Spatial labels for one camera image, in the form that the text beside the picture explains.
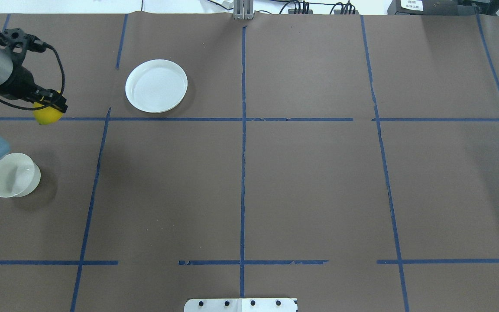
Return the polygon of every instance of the white label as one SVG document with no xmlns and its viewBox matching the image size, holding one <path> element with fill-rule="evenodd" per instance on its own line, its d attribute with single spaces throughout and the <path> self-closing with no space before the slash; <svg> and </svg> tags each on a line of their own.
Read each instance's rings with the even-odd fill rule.
<svg viewBox="0 0 499 312">
<path fill-rule="evenodd" d="M 422 0 L 402 0 L 402 8 L 422 11 Z"/>
</svg>

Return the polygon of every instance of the white bracket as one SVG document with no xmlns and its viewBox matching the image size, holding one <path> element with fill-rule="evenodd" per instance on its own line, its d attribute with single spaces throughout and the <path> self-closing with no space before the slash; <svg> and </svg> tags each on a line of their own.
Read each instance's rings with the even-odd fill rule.
<svg viewBox="0 0 499 312">
<path fill-rule="evenodd" d="M 291 298 L 191 299 L 184 312 L 297 312 L 297 302 Z"/>
<path fill-rule="evenodd" d="M 252 20 L 255 12 L 253 11 L 253 0 L 234 0 L 234 19 Z"/>
</svg>

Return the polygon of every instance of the gray tabletop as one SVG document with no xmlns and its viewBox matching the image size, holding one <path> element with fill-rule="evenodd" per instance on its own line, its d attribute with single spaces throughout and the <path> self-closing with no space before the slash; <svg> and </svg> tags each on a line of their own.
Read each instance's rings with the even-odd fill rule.
<svg viewBox="0 0 499 312">
<path fill-rule="evenodd" d="M 0 104 L 39 165 L 0 198 L 0 311 L 499 311 L 499 18 L 0 14 L 61 55 L 50 126 Z M 124 95 L 150 59 L 188 92 Z M 51 53 L 24 62 L 58 89 Z"/>
</svg>

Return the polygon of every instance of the white cup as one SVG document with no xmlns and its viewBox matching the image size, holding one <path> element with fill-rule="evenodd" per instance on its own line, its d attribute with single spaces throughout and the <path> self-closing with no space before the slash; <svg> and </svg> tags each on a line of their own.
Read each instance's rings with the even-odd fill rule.
<svg viewBox="0 0 499 312">
<path fill-rule="evenodd" d="M 0 160 L 0 197 L 22 197 L 40 182 L 40 168 L 27 155 L 8 154 Z"/>
</svg>

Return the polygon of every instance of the white metal plate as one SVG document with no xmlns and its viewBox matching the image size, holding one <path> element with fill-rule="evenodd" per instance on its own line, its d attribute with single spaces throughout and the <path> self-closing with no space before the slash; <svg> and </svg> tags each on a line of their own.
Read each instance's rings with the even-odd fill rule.
<svg viewBox="0 0 499 312">
<path fill-rule="evenodd" d="M 191 299 L 184 312 L 297 312 L 296 302 L 291 298 Z"/>
</svg>

